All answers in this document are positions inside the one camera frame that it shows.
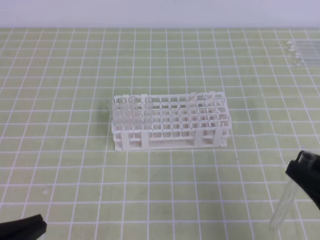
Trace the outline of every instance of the white test tube rack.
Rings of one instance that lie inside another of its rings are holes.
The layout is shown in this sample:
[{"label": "white test tube rack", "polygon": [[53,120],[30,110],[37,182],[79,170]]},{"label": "white test tube rack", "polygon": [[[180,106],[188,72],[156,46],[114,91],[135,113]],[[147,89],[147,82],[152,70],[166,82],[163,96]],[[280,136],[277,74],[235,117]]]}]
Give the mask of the white test tube rack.
[{"label": "white test tube rack", "polygon": [[[112,133],[116,151],[141,151],[173,148],[225,147],[230,136],[232,121],[223,92],[174,95],[122,95],[115,96],[115,109],[119,113],[118,99],[137,98],[141,129],[130,129],[113,113]],[[147,97],[153,98],[151,129],[145,129],[144,106]]]}]

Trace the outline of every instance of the white wall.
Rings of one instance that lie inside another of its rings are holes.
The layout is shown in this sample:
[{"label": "white wall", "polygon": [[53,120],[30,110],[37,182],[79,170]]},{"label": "white wall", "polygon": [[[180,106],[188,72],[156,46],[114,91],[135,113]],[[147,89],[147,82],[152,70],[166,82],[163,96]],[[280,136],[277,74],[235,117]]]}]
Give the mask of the white wall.
[{"label": "white wall", "polygon": [[0,0],[0,27],[319,27],[319,0]]}]

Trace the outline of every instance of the glass tube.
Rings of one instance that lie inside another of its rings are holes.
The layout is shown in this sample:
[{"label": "glass tube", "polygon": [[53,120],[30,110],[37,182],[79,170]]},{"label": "glass tube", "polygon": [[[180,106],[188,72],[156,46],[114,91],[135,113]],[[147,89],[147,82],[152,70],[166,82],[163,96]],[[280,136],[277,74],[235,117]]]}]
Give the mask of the glass tube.
[{"label": "glass tube", "polygon": [[153,109],[154,109],[154,99],[150,96],[145,98],[144,101],[144,129],[152,129],[153,121]]},{"label": "glass tube", "polygon": [[125,130],[131,130],[131,122],[130,122],[130,116],[129,109],[128,109],[128,103],[127,99],[125,97],[121,97],[118,99],[119,103],[119,109],[120,109],[120,115],[121,115],[121,122],[124,126]]},{"label": "glass tube", "polygon": [[289,180],[270,220],[271,229],[277,230],[284,221],[292,202],[296,198],[299,188],[299,185],[296,184],[295,181]]},{"label": "glass tube", "polygon": [[121,130],[121,116],[120,112],[118,111],[118,106],[116,104],[116,100],[114,98],[109,98],[107,101],[108,110],[110,113],[110,118],[112,120],[112,124],[115,127],[115,130]]},{"label": "glass tube", "polygon": [[135,96],[129,97],[129,105],[134,129],[142,129],[141,116],[138,110],[137,98]]},{"label": "glass tube", "polygon": [[106,104],[108,105],[108,110],[109,110],[109,115],[110,115],[111,120],[113,120],[113,116],[114,116],[115,103],[116,103],[116,101],[113,98],[109,98],[106,101]]}]

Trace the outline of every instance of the cutting mat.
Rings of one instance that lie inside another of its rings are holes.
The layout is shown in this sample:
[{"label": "cutting mat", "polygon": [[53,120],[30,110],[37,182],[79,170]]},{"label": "cutting mat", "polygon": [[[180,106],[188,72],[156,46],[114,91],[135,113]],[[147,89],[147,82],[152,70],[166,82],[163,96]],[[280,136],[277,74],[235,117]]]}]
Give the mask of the cutting mat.
[{"label": "cutting mat", "polygon": [[[45,240],[316,240],[304,193],[268,228],[301,149],[319,153],[318,29],[0,28],[0,222]],[[224,91],[228,146],[115,152],[106,99]]]}]

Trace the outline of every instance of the black clamp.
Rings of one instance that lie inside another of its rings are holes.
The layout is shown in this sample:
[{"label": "black clamp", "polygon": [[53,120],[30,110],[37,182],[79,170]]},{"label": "black clamp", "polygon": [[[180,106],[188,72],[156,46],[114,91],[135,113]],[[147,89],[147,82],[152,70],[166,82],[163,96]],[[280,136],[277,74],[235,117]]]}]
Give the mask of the black clamp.
[{"label": "black clamp", "polygon": [[320,155],[301,151],[285,173],[295,181],[320,210]]},{"label": "black clamp", "polygon": [[40,214],[0,223],[0,240],[36,240],[47,231],[47,223]]}]

